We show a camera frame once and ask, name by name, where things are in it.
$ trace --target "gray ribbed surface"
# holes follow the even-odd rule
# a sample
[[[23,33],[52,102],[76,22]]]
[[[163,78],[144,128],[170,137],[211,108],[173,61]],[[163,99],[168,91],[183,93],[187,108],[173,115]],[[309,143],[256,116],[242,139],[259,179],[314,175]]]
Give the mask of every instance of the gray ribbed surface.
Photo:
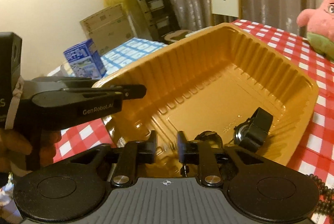
[[[75,224],[255,224],[231,207],[223,193],[198,185],[195,178],[139,178],[113,190],[106,202]]]

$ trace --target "metal screw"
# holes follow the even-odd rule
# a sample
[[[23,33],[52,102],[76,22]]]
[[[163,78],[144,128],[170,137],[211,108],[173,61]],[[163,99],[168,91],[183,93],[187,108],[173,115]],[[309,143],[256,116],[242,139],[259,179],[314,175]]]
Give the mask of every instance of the metal screw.
[[[204,179],[208,184],[217,184],[220,182],[220,178],[216,175],[206,176]]]
[[[129,177],[125,175],[119,175],[119,176],[114,177],[113,180],[117,184],[125,184],[126,182],[129,181]]]

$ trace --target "cardboard box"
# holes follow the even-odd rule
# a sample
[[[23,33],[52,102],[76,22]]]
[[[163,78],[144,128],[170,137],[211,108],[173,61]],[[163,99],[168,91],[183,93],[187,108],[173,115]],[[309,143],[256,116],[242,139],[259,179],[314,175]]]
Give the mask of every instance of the cardboard box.
[[[93,30],[125,15],[126,14],[123,11],[122,6],[119,4],[114,7],[108,7],[100,10],[99,12],[82,20],[80,25],[85,32],[85,35],[89,37],[89,33]]]
[[[134,36],[121,5],[105,8],[82,20],[80,24],[86,37],[93,39],[100,56]]]
[[[85,40],[64,51],[75,76],[100,79],[106,74],[97,48],[92,39]]]

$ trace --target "red checkered tablecloth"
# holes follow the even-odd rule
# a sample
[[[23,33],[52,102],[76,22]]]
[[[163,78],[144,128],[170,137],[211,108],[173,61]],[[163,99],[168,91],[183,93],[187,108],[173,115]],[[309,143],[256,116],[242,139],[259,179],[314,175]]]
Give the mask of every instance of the red checkered tablecloth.
[[[316,80],[319,96],[314,114],[288,166],[305,174],[314,173],[328,187],[334,188],[334,64],[311,50],[305,38],[245,20],[237,20],[234,24],[275,48]],[[54,160],[59,161],[104,142],[112,143],[101,120],[63,130]],[[320,224],[329,223],[317,214],[313,220]]]

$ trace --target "hand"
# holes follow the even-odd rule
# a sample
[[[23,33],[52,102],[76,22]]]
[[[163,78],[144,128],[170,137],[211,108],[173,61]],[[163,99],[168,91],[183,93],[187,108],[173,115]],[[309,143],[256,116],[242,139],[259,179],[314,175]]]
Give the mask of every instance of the hand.
[[[61,140],[60,132],[50,132],[48,141],[41,147],[39,157],[42,167],[53,163],[56,155],[55,143]],[[29,155],[32,146],[29,141],[14,130],[0,129],[0,172],[10,172],[10,161],[7,158],[8,150]]]

